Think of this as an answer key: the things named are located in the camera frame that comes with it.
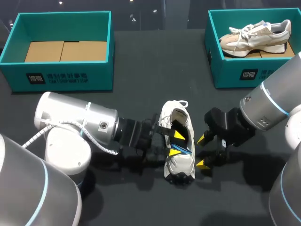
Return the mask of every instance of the black table surface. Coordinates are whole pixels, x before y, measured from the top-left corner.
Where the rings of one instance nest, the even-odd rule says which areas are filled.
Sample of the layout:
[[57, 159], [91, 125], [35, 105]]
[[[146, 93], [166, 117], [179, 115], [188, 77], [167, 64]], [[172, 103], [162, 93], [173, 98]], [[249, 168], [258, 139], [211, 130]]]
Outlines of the black table surface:
[[[204, 30], [115, 32], [112, 92], [66, 93], [143, 120], [160, 113], [167, 100], [187, 100], [195, 140], [206, 130], [212, 107], [228, 111], [251, 89], [216, 89], [203, 45]], [[33, 118], [40, 94], [12, 94], [0, 74], [0, 133], [19, 144], [36, 132]], [[238, 158], [214, 168], [212, 177], [196, 169], [190, 186], [164, 180], [162, 167], [137, 173], [130, 161], [121, 171], [101, 155], [88, 174], [96, 185], [83, 200], [82, 226], [272, 225], [269, 190], [288, 159], [285, 121], [231, 151]], [[41, 138], [29, 150], [43, 157]], [[196, 161], [201, 152], [196, 147]], [[128, 151], [135, 156], [134, 150]]]

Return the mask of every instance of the teal storage box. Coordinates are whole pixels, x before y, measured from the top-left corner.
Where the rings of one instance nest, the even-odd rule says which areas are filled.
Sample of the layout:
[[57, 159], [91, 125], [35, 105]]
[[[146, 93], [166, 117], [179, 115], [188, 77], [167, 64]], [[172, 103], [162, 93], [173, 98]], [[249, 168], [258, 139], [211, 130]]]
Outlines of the teal storage box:
[[[59, 41], [106, 42], [103, 60], [25, 62], [31, 43]], [[114, 43], [111, 12], [20, 13], [0, 69], [13, 92], [112, 90]]]
[[280, 23], [289, 19], [292, 34], [289, 44], [295, 54], [301, 51], [301, 12], [298, 8], [209, 10], [205, 47], [216, 88], [256, 87], [291, 57], [225, 58], [219, 38], [230, 33], [229, 27], [242, 29], [261, 20]]

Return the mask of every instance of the gray robotic arm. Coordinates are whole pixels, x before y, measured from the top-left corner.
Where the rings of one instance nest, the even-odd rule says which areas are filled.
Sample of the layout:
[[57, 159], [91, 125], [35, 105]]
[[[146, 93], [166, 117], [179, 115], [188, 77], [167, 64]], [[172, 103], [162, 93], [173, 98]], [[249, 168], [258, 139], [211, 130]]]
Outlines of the gray robotic arm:
[[301, 224], [301, 53], [297, 54], [240, 101], [239, 108], [228, 113], [214, 108], [205, 115], [209, 126], [199, 140], [206, 145], [217, 137], [220, 149], [198, 165], [212, 167], [216, 161], [226, 163], [227, 146], [239, 146], [255, 135], [267, 131], [286, 117], [285, 138], [292, 156], [273, 185], [269, 211], [276, 226]]

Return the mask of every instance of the white cable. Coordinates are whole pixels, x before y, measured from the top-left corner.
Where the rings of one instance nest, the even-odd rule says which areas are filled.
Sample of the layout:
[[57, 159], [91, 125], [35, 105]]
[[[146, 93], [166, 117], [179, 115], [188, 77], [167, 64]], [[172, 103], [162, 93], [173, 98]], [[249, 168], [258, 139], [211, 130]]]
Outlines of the white cable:
[[64, 121], [59, 121], [59, 124], [52, 122], [52, 121], [47, 121], [49, 125], [47, 125], [44, 129], [40, 130], [36, 135], [34, 135], [29, 141], [27, 141], [25, 144], [22, 145], [22, 147], [27, 148], [30, 144], [32, 144], [34, 141], [36, 141], [39, 137], [41, 137], [43, 134], [47, 133], [49, 130], [51, 130], [55, 126], [60, 126], [59, 124], [69, 124], [76, 126], [83, 131], [83, 133], [91, 140], [91, 142], [98, 147], [100, 150], [112, 154], [112, 155], [118, 155], [118, 152], [109, 150], [103, 146], [101, 146], [93, 137], [92, 135], [88, 132], [88, 130], [83, 127], [82, 124], [78, 123], [77, 121], [69, 121], [69, 120], [64, 120]]

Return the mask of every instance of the white sneaker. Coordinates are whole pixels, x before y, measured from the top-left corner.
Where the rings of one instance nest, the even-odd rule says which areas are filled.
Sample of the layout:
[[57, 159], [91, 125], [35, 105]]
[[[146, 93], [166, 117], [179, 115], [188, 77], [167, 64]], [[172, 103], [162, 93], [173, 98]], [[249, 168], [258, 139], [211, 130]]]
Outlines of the white sneaker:
[[260, 21], [243, 29], [230, 27], [231, 34], [220, 38], [222, 50], [235, 57], [245, 57], [254, 49], [269, 53], [284, 53], [291, 35], [291, 21], [278, 24]]
[[186, 110], [187, 101], [167, 101], [159, 119], [159, 126], [176, 130], [175, 138], [165, 136], [170, 153], [164, 165], [164, 177], [175, 183], [188, 184], [195, 179], [194, 131]]

